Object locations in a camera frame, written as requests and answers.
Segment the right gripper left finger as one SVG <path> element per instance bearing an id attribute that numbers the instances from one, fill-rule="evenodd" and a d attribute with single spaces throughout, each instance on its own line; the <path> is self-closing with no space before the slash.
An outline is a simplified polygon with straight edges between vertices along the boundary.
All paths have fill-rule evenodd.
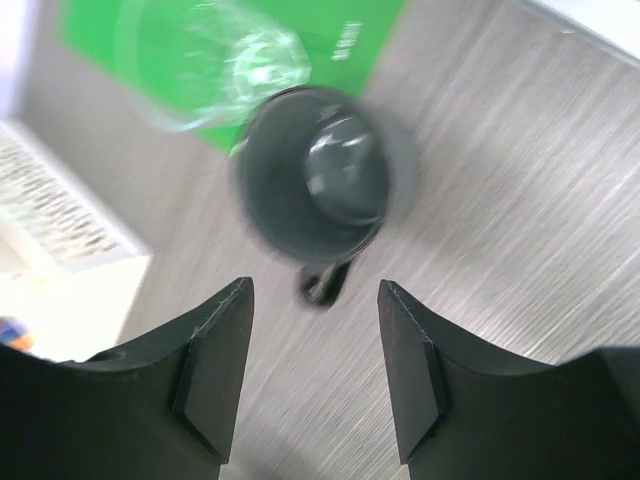
<path id="1" fill-rule="evenodd" d="M 228 462 L 254 318 L 241 277 L 83 362 L 1 350 L 5 479 L 215 479 Z"/>

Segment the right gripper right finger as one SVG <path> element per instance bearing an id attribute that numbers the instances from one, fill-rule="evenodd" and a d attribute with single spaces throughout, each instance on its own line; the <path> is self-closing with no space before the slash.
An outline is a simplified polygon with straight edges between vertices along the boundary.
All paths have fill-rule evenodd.
<path id="1" fill-rule="evenodd" d="M 558 365 L 496 346 L 393 281 L 378 291 L 400 462 L 413 479 L 635 479 L 639 351 Z"/>

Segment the grey mug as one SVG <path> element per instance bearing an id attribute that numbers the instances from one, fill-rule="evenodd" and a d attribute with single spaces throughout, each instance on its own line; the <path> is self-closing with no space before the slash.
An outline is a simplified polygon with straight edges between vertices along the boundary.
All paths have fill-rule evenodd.
<path id="1" fill-rule="evenodd" d="M 295 87 L 253 112 L 234 151 L 252 229 L 301 266 L 297 292 L 332 306 L 349 269 L 419 195 L 421 152 L 391 113 L 335 89 Z"/>

